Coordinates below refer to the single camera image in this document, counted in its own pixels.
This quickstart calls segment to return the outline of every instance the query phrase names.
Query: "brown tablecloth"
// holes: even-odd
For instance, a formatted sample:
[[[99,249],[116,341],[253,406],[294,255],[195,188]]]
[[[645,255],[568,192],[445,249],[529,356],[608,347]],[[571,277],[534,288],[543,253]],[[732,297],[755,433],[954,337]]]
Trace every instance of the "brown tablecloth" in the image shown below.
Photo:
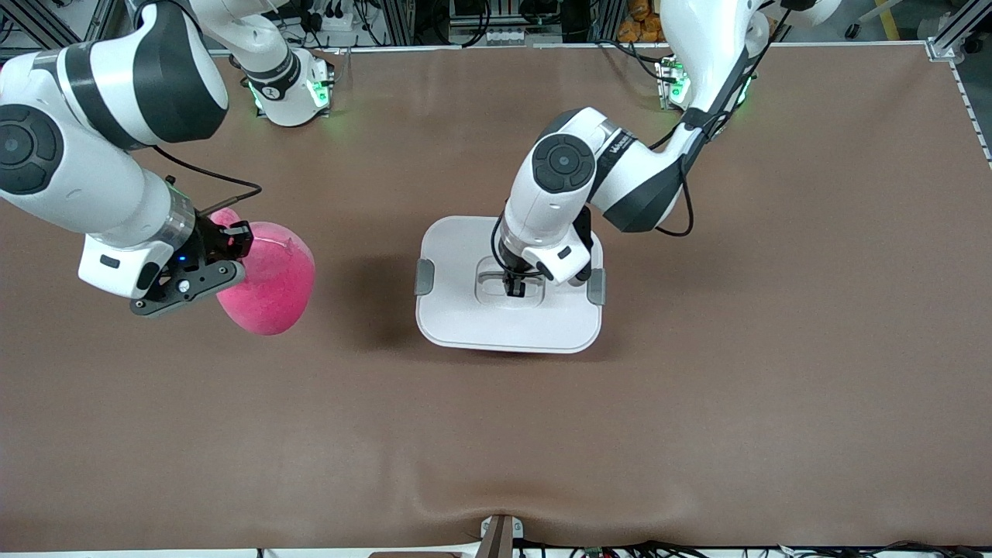
[[[567,544],[992,542],[992,173],[922,46],[772,49],[690,237],[595,218],[610,296],[573,356],[423,339],[421,237],[496,214],[563,110],[660,137],[651,79],[597,50],[335,61],[300,129],[221,63],[223,128],[172,148],[312,248],[282,336],[214,300],[132,317],[76,279],[78,235],[0,207],[0,548],[454,543],[497,511]],[[201,207],[235,191],[139,159]]]

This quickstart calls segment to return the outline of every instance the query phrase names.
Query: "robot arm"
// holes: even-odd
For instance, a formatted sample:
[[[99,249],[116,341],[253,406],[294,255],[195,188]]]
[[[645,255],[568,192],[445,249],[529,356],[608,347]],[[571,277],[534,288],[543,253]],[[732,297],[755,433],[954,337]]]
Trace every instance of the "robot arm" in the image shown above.
[[[837,4],[820,2],[833,8]],[[815,0],[782,4],[790,9],[816,6]],[[539,178],[541,152],[537,147],[531,151],[514,182],[499,230],[508,295],[522,296],[521,279],[532,270],[560,284],[587,265],[589,252],[576,241],[580,227],[575,222],[584,204],[574,200],[588,201],[624,232],[652,230],[668,217],[686,173],[732,114],[768,44],[768,22],[758,9],[757,0],[662,0],[670,46],[692,77],[693,92],[661,153],[593,108],[566,112],[544,130],[538,147],[561,137],[585,145],[593,154],[594,178],[575,190],[549,190]]]
[[[333,67],[306,49],[290,49],[279,29],[259,14],[288,0],[187,0],[208,37],[226,47],[248,76],[265,115],[299,126],[330,105]]]
[[[0,197],[86,235],[79,277],[147,313],[240,279],[247,227],[221,229],[128,150],[213,135],[227,110],[223,81],[179,5],[151,3],[127,37],[24,55],[0,72]],[[225,277],[181,296],[178,279],[231,260]]]

